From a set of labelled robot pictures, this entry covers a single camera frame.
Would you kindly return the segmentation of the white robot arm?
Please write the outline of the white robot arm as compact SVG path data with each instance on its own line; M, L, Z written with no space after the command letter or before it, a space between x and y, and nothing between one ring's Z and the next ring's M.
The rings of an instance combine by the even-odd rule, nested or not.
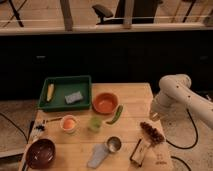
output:
M190 89L191 84L191 78L186 74L163 76L159 80L160 91L151 102L149 118L158 121L173 103L178 102L213 129L213 102L194 93Z

